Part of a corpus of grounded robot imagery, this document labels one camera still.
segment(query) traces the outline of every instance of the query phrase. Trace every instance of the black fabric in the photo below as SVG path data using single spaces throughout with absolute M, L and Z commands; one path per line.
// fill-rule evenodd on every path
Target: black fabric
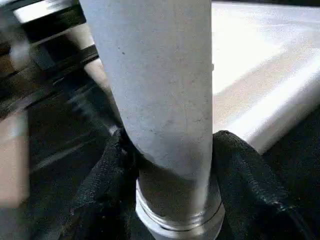
M 136 156 L 118 131 L 74 198 L 60 240 L 131 239 L 136 203 Z
M 263 158 L 320 237 L 320 107 L 276 142 Z
M 288 191 L 245 141 L 215 133 L 212 159 L 234 239 L 316 239 Z

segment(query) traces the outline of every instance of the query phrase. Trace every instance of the pole base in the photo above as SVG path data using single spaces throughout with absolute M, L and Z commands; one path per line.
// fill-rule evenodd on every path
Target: pole base
M 146 203 L 144 202 L 144 198 L 141 196 L 139 187 L 137 187 L 135 211 L 140 220 L 148 228 L 148 230 L 156 240 L 215 240 L 220 233 L 225 217 L 225 208 L 221 203 L 218 210 L 205 223 L 201 225 L 195 225 L 190 229 L 178 231 L 173 230 L 175 228 L 174 226 L 168 226 L 166 228 L 161 226 L 158 222 L 155 221 L 155 218 L 157 218 L 157 216 L 152 211 L 150 211 L 150 209 L 146 211 L 145 207 Z

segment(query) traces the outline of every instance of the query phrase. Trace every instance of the white surface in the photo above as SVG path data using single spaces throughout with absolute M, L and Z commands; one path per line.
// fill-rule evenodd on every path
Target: white surface
M 320 9 L 213 3 L 213 132 L 263 153 L 319 103 Z

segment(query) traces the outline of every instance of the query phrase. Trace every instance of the metal pole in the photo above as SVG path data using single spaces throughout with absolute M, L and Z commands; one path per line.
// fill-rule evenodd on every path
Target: metal pole
M 214 239 L 210 0 L 81 0 L 125 129 L 145 155 L 136 211 L 159 239 Z

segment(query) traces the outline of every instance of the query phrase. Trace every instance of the white pole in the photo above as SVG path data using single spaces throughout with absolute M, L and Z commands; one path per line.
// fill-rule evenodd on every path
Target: white pole
M 211 1 L 80 2 L 125 129 L 148 159 L 138 180 L 140 219 L 157 240 L 210 231 L 214 239 L 224 210 L 209 181 Z

